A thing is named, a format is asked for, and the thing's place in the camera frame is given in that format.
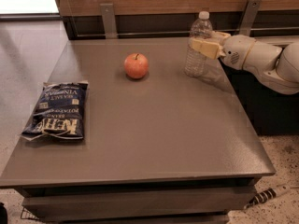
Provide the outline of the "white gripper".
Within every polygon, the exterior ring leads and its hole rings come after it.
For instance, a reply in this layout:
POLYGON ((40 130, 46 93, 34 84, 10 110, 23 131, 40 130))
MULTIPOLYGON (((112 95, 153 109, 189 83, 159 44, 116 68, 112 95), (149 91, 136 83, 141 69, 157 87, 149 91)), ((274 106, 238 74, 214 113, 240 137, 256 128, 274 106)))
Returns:
POLYGON ((225 32, 213 31, 212 38, 195 38, 189 41, 190 47, 210 59, 218 59, 235 70, 242 70, 243 64, 256 40, 245 35, 231 36, 225 32))

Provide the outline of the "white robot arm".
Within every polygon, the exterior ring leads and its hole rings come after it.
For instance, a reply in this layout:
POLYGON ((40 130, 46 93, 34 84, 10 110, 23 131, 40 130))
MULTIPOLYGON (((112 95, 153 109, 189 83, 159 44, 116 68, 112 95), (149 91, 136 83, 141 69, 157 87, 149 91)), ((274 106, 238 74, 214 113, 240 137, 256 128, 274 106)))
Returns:
POLYGON ((191 48, 209 59, 218 59, 235 70, 252 73, 265 87, 281 94, 299 92, 299 44, 286 48, 246 35, 212 32, 210 38, 191 37, 191 48))

